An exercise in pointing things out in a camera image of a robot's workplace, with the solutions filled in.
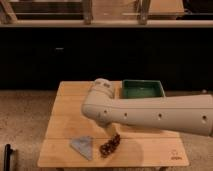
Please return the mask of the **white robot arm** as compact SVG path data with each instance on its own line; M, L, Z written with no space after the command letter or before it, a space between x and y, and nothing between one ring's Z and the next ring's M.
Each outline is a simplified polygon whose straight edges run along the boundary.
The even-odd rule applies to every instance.
M102 126L119 123L213 137L213 96L209 94L118 99L114 84L98 78L81 111Z

